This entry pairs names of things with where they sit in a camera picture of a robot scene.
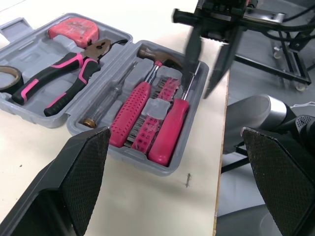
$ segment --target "metal rod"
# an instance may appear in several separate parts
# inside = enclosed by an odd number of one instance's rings
[[[240,56],[240,55],[235,56],[235,61],[243,63],[245,65],[249,65],[249,66],[254,67],[256,69],[263,70],[265,72],[280,76],[280,77],[287,79],[287,80],[293,80],[293,81],[297,81],[297,82],[300,82],[302,84],[307,84],[307,85],[311,84],[311,82],[308,81],[306,78],[303,78],[301,76],[294,75],[292,73],[288,73],[288,72],[273,68],[271,66],[261,64],[257,61],[245,58],[245,57]]]
[[[199,68],[200,68],[200,62],[198,62],[196,71],[195,71],[195,73],[193,73],[193,75],[192,75],[192,78],[191,78],[191,80],[190,80],[190,84],[189,84],[189,86],[188,86],[188,89],[183,92],[182,100],[186,100],[187,95],[188,95],[188,92],[189,92],[189,90],[190,90],[190,88],[191,88],[192,82],[193,82],[193,80],[194,80],[194,78],[195,78],[195,76],[196,76],[196,74],[197,74]]]
[[[156,77],[159,68],[160,68],[159,65],[154,65],[150,72],[148,73],[148,75],[146,76],[144,82],[151,84],[154,78]]]
[[[307,71],[313,70],[315,68],[315,63],[307,68]]]
[[[234,162],[232,164],[229,164],[227,166],[223,166],[221,168],[221,174],[223,174],[224,172],[228,172],[228,171],[234,170],[234,169],[239,168],[241,166],[247,165],[247,164],[249,164],[249,162],[250,162],[250,160],[247,157],[247,158],[244,158],[242,160],[236,161],[236,162]]]

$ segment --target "screwdriver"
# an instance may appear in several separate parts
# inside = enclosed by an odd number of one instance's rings
[[[187,95],[199,68],[200,63],[198,63],[197,69],[191,78],[189,87],[186,91],[184,91],[182,98],[174,99],[173,107],[167,114],[161,130],[159,131],[149,152],[149,160],[163,166],[168,165],[181,132],[186,111],[189,108],[189,103],[186,101]]]
[[[96,107],[92,107],[90,109],[90,114],[87,118],[84,119],[83,124],[89,128],[96,128],[98,125],[98,120],[101,118],[102,115],[108,110],[108,108],[112,105],[113,101],[115,101],[118,95],[122,91],[123,83],[131,71],[135,68],[138,62],[134,62],[126,71],[126,73],[119,79],[117,85],[113,89],[113,91],[105,98],[101,104],[97,104]]]
[[[137,121],[142,109],[148,101],[151,93],[151,83],[157,75],[162,62],[156,60],[154,66],[145,78],[130,94],[127,101],[119,110],[114,122],[111,125],[111,137],[109,144],[121,148],[128,138],[128,135]]]

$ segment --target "pink screwdriver handle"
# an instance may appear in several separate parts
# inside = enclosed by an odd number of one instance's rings
[[[111,128],[109,144],[121,148],[141,114],[143,107],[150,97],[151,86],[147,82],[140,83],[130,94],[118,112]]]
[[[163,166],[168,165],[188,108],[189,103],[187,101],[181,99],[174,100],[174,105],[167,114],[161,130],[149,152],[149,160]]]

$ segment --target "white tabletop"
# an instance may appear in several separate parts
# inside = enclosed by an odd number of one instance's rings
[[[15,0],[0,6],[0,25],[24,17],[38,28],[76,12],[130,33],[134,42],[153,41],[183,52],[190,27],[173,24],[174,8],[192,12],[196,1]],[[0,36],[0,47],[8,42]],[[210,69],[219,44],[205,40],[201,60]],[[201,100],[182,162],[158,177],[107,156],[101,191],[87,236],[209,236],[214,230],[228,77]],[[36,174],[52,161],[70,134],[65,125],[48,129],[0,111],[0,221]],[[188,173],[191,174],[186,188]]]

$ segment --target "caster wheel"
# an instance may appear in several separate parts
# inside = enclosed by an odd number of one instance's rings
[[[295,88],[296,88],[296,90],[303,92],[306,90],[307,86],[304,84],[301,84],[301,83],[296,83]]]

